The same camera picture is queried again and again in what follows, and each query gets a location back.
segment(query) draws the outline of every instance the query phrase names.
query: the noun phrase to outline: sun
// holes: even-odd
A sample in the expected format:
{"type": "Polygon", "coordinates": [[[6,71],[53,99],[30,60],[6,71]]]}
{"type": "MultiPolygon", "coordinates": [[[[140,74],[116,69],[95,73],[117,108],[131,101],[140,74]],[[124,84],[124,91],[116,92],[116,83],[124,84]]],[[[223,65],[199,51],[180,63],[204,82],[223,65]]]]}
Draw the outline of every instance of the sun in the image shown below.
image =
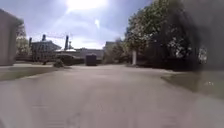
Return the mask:
{"type": "Polygon", "coordinates": [[[107,5],[107,0],[67,0],[66,5],[67,10],[71,12],[104,7],[107,5]]]}

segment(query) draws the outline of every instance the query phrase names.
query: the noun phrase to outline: wall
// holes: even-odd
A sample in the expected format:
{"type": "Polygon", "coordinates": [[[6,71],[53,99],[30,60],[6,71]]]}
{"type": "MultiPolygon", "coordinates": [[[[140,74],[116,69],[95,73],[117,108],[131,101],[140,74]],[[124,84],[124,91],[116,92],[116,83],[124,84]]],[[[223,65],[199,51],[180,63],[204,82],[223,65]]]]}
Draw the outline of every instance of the wall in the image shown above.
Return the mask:
{"type": "Polygon", "coordinates": [[[0,9],[0,66],[13,65],[16,55],[16,27],[21,21],[0,9]]]}

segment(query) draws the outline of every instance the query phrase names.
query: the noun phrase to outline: building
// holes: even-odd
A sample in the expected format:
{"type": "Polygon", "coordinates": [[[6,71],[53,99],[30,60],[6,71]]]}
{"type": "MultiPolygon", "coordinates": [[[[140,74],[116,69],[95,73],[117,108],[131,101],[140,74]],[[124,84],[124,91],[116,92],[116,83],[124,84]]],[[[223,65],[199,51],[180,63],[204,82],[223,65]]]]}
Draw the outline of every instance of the building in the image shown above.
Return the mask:
{"type": "Polygon", "coordinates": [[[67,50],[57,50],[57,54],[66,54],[71,55],[76,58],[85,59],[86,55],[88,54],[94,54],[97,56],[97,60],[103,59],[103,50],[101,49],[86,49],[86,48],[80,48],[80,49],[67,49],[67,50]]]}
{"type": "Polygon", "coordinates": [[[85,58],[88,54],[94,54],[97,57],[97,60],[103,59],[103,50],[101,49],[87,49],[87,48],[80,48],[75,49],[77,52],[77,56],[81,58],[85,58]]]}
{"type": "Polygon", "coordinates": [[[42,40],[30,43],[32,51],[32,61],[54,61],[56,50],[61,49],[60,46],[54,44],[51,40],[46,40],[46,35],[43,35],[42,40]]]}
{"type": "Polygon", "coordinates": [[[0,9],[0,66],[15,63],[16,31],[22,20],[0,9]]]}

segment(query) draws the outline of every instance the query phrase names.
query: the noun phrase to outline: house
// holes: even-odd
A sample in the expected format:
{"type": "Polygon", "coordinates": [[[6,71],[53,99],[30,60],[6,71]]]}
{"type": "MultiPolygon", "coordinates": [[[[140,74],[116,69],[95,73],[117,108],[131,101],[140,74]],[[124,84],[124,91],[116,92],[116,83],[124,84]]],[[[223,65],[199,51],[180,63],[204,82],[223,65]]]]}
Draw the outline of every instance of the house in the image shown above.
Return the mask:
{"type": "Polygon", "coordinates": [[[46,40],[46,35],[43,35],[42,40],[30,43],[32,52],[32,61],[54,61],[56,50],[61,49],[60,46],[54,44],[51,40],[46,40]]]}
{"type": "Polygon", "coordinates": [[[0,66],[15,63],[16,31],[23,21],[0,9],[0,66]]]}

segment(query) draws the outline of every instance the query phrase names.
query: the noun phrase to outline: brick building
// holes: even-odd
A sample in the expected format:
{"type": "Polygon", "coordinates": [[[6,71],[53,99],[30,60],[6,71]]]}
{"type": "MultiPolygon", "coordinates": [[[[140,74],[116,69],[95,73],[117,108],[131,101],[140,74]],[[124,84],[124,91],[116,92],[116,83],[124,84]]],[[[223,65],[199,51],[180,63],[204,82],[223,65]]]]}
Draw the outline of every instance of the brick building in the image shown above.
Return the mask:
{"type": "Polygon", "coordinates": [[[42,40],[31,42],[31,60],[34,62],[54,61],[56,50],[61,49],[60,46],[54,44],[51,40],[46,40],[46,35],[43,35],[42,40]]]}

